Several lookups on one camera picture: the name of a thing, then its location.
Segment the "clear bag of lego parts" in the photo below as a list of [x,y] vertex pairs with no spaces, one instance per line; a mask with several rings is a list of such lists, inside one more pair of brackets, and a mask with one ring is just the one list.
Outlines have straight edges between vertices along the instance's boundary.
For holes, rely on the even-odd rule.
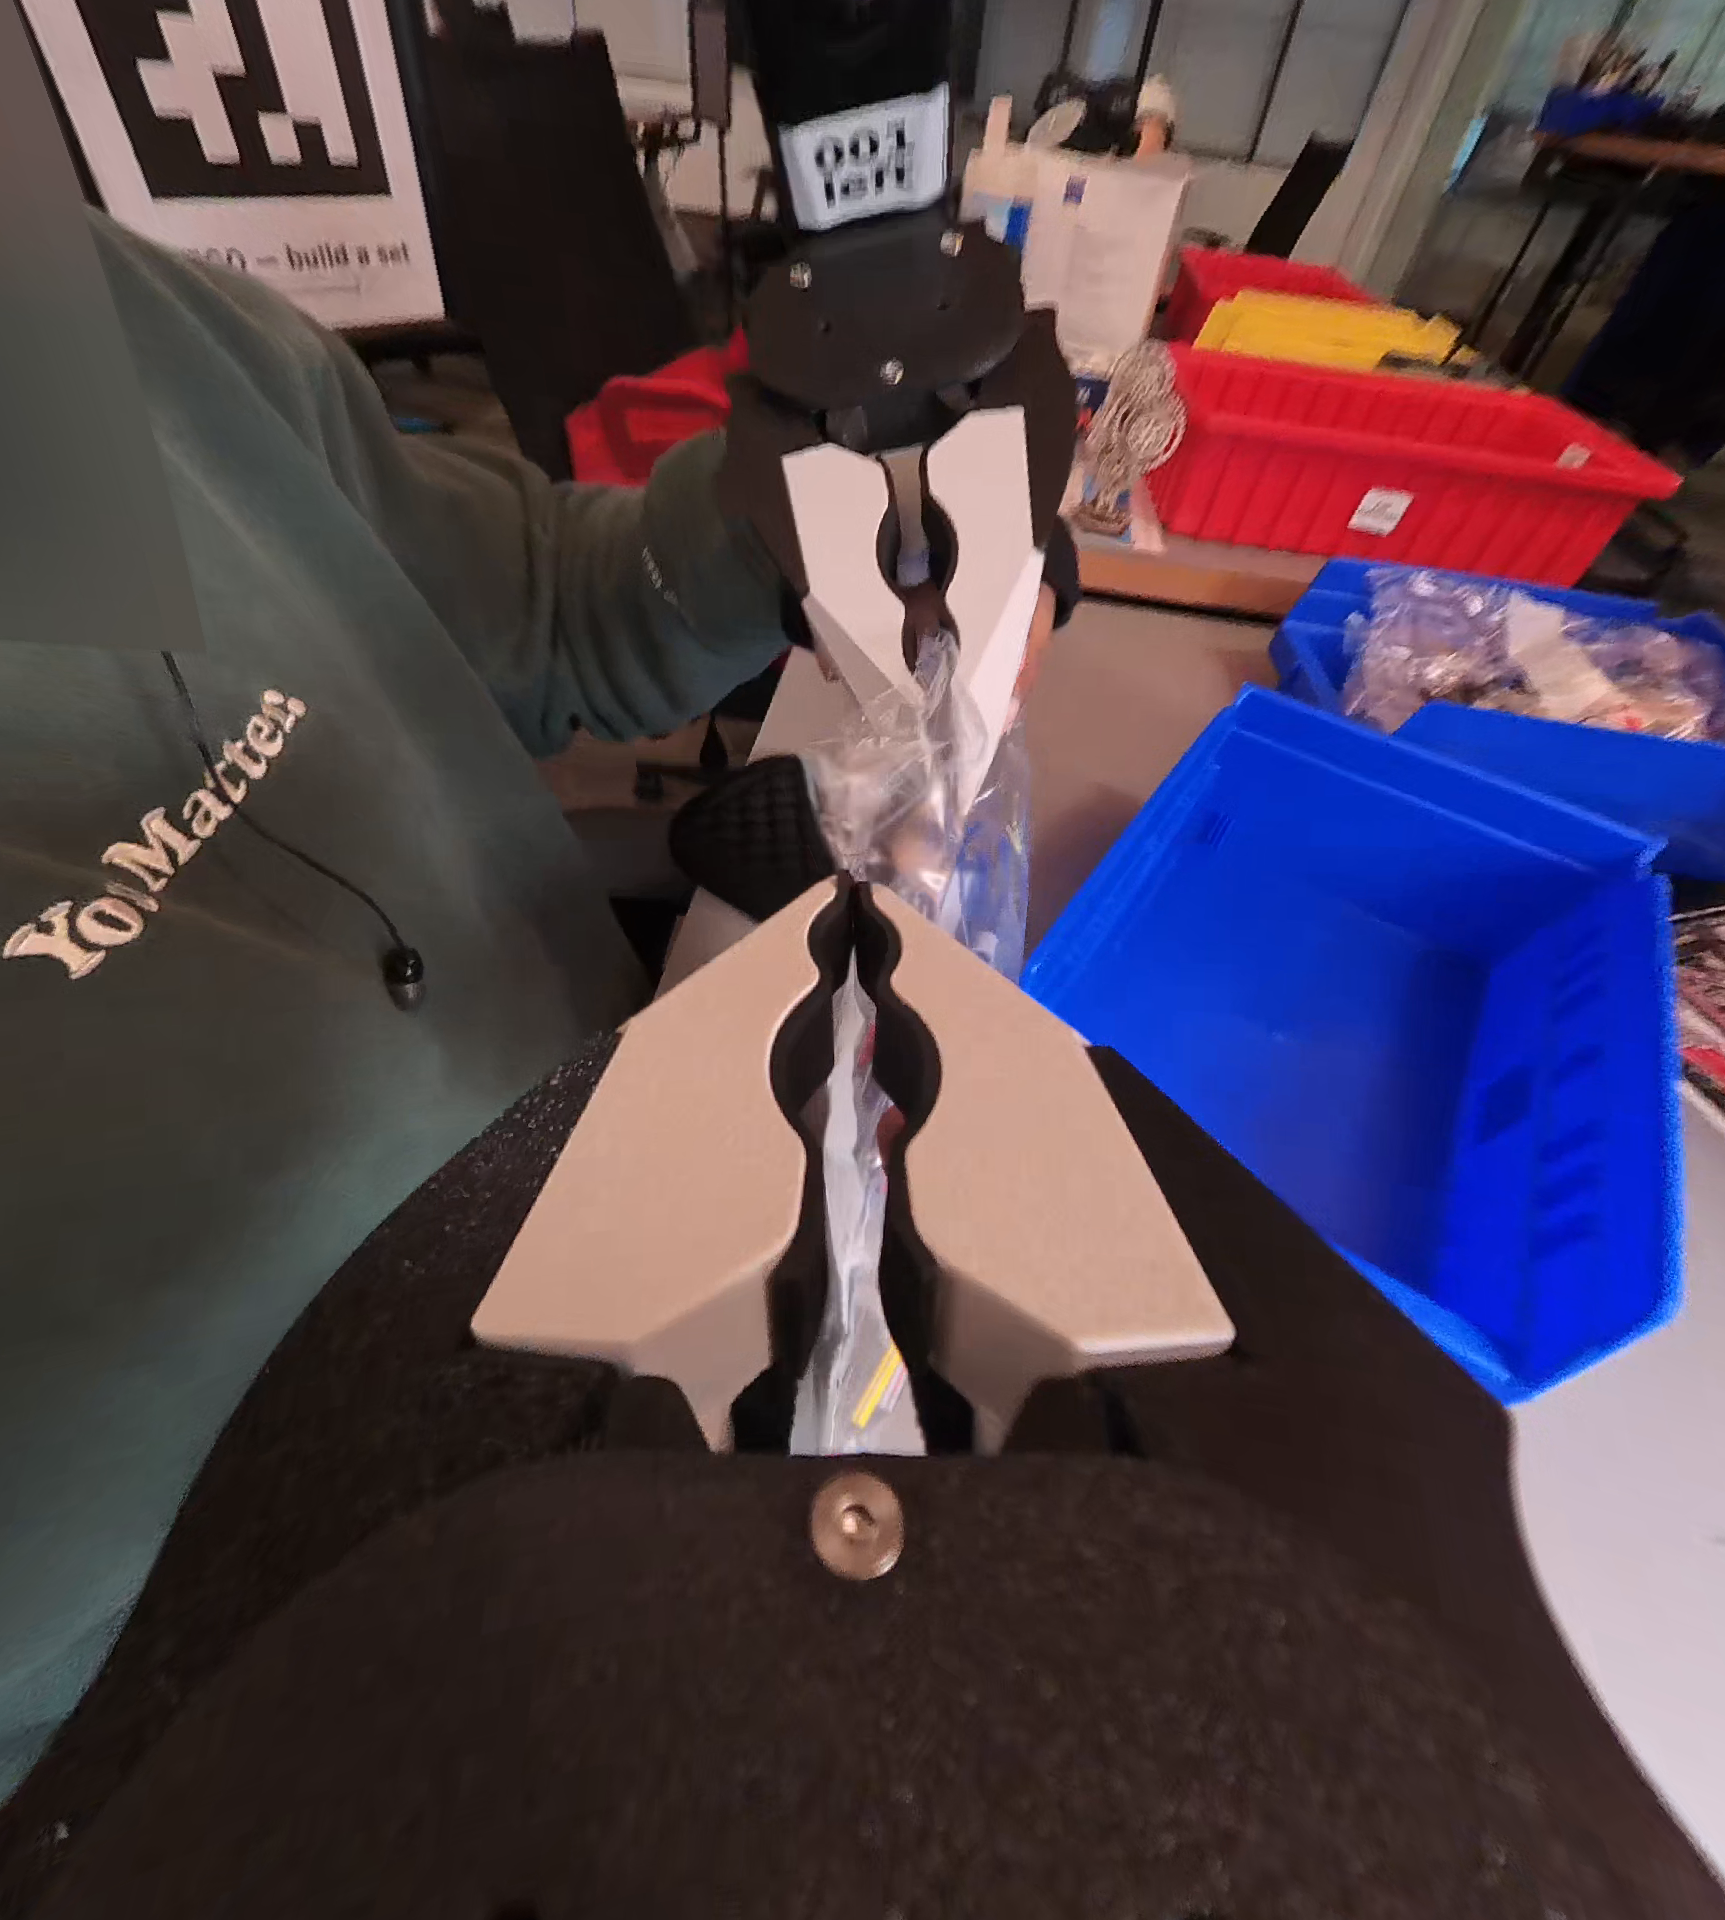
[[[1024,722],[987,728],[953,702],[953,636],[938,628],[919,636],[908,677],[919,702],[883,695],[798,752],[825,852],[1019,980],[1030,910]],[[928,1451],[877,1297],[893,1092],[877,1084],[877,1001],[855,973],[832,988],[832,1074],[803,1124],[825,1199],[825,1318],[791,1401],[791,1451]]]

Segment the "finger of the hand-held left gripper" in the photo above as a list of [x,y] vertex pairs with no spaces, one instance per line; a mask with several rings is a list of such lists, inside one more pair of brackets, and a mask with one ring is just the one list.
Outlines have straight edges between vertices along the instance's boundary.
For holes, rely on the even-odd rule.
[[1019,675],[1037,627],[1046,537],[1030,520],[1024,408],[972,408],[928,452],[928,506],[953,534],[946,627],[953,627],[953,779],[987,779],[1019,712]]
[[893,524],[893,469],[855,452],[791,452],[778,476],[798,534],[798,607],[813,654],[862,708],[919,708],[919,677],[907,664],[907,599],[877,558],[877,534]]

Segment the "white box with blue label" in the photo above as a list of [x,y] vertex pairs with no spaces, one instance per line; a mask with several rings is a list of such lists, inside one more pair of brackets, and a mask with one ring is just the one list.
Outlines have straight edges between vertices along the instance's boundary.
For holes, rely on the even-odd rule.
[[997,244],[1024,252],[1037,204],[1037,155],[1009,143],[1009,93],[987,100],[983,147],[959,167],[959,225],[983,225]]

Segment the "empty blue plastic bin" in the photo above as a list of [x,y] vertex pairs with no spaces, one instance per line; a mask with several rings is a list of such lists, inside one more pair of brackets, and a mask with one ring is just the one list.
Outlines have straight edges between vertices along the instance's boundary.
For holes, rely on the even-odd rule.
[[1683,1309],[1663,842],[1241,686],[1024,957],[1494,1401]]

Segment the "yellow plastic bin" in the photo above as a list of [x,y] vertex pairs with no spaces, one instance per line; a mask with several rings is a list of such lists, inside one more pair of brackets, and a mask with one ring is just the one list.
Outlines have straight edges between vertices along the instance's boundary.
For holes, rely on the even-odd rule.
[[1320,371],[1471,371],[1471,341],[1449,317],[1260,286],[1215,302],[1195,348]]

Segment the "wooden background table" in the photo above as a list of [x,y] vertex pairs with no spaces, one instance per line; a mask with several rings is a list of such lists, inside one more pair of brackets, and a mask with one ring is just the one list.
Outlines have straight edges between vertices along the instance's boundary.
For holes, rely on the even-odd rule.
[[1514,376],[1545,371],[1632,214],[1673,210],[1683,188],[1725,188],[1725,143],[1673,143],[1638,129],[1532,129],[1529,147],[1532,155],[1521,167],[1521,188],[1532,188],[1532,214],[1514,264],[1529,258],[1553,204],[1568,204],[1579,225],[1499,348],[1499,371]]

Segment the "red bin with yellow bins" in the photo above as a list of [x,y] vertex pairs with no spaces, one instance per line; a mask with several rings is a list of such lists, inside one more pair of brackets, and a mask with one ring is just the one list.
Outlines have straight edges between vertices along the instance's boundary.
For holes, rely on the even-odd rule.
[[1195,341],[1204,317],[1237,294],[1292,294],[1292,302],[1374,302],[1332,264],[1227,252],[1227,244],[1179,244],[1179,273],[1159,317],[1164,341]]

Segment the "blue bin holding bags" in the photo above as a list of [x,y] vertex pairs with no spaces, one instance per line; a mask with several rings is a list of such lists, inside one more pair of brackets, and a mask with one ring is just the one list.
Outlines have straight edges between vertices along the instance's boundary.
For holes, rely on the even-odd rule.
[[[1374,558],[1324,558],[1320,585],[1292,602],[1272,636],[1275,686],[1305,708],[1346,712],[1346,620],[1374,599]],[[1579,620],[1638,620],[1673,636],[1721,645],[1725,627],[1708,607],[1663,620],[1632,599],[1583,599],[1583,589],[1532,589]],[[1669,878],[1725,878],[1725,746],[1669,746],[1669,734],[1612,734],[1568,728],[1532,712],[1485,712],[1485,708],[1420,708],[1398,728],[1398,746],[1471,763],[1485,779],[1529,784],[1545,798],[1583,807],[1663,842]]]

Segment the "small red plastic bin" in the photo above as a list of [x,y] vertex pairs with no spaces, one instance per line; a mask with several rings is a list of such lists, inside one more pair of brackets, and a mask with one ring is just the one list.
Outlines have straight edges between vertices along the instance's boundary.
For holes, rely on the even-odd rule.
[[741,365],[753,341],[737,327],[732,341],[678,348],[661,371],[601,376],[601,395],[558,420],[569,476],[638,490],[666,452],[732,429],[732,376]]

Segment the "large red plastic bin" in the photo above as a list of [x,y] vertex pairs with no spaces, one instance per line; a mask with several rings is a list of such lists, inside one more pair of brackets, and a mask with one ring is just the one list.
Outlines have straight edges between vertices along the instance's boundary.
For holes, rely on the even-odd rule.
[[1579,589],[1683,476],[1545,395],[1171,341],[1185,437],[1151,469],[1179,537]]

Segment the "person's left forearm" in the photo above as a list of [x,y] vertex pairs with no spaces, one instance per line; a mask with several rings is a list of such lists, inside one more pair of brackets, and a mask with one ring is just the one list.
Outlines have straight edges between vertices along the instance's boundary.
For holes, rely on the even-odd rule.
[[676,734],[791,645],[766,537],[719,512],[719,455],[692,437],[618,490],[479,444],[401,444],[376,520],[530,757]]

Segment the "person's green sweatshirt torso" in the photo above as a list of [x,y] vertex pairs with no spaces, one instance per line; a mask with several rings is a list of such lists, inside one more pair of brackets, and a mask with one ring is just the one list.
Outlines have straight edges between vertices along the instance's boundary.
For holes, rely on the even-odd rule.
[[151,417],[222,784],[158,645],[0,645],[0,1803],[321,1273],[631,980],[530,752],[395,524],[376,385],[270,294],[88,214]]

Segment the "black panel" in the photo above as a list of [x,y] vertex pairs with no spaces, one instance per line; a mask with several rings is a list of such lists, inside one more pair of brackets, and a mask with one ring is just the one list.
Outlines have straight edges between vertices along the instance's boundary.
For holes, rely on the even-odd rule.
[[516,40],[489,9],[436,9],[436,258],[510,444],[569,476],[569,417],[692,348],[601,38]]

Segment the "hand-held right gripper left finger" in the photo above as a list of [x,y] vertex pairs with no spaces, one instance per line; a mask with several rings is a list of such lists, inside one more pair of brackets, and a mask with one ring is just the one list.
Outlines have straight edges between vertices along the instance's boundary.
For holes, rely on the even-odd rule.
[[850,878],[618,1029],[470,1339],[676,1383],[705,1451],[784,1451],[825,1318]]

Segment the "pile of clear lego bags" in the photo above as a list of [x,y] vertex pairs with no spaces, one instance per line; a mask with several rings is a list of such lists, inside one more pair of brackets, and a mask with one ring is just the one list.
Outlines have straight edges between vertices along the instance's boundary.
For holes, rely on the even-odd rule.
[[1420,708],[1725,746],[1725,657],[1638,620],[1553,607],[1532,589],[1374,570],[1366,607],[1346,620],[1346,712],[1398,734]]

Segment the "plain white cardboard box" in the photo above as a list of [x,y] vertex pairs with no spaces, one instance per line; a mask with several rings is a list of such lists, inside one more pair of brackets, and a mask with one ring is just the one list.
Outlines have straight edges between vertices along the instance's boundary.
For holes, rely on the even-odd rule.
[[1053,317],[1065,371],[1103,376],[1151,339],[1185,188],[1185,155],[1037,155],[1024,307]]

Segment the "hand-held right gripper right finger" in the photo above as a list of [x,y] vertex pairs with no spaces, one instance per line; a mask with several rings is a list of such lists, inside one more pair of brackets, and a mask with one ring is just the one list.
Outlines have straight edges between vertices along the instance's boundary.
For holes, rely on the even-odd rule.
[[1237,1346],[1073,1021],[893,889],[862,889],[862,993],[896,1106],[877,1297],[928,1451],[1002,1451],[1046,1383]]

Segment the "black white marker sign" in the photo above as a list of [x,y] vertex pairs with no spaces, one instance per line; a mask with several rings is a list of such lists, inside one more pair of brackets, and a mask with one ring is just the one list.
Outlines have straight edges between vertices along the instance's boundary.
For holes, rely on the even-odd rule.
[[386,0],[22,0],[83,197],[326,327],[441,325]]

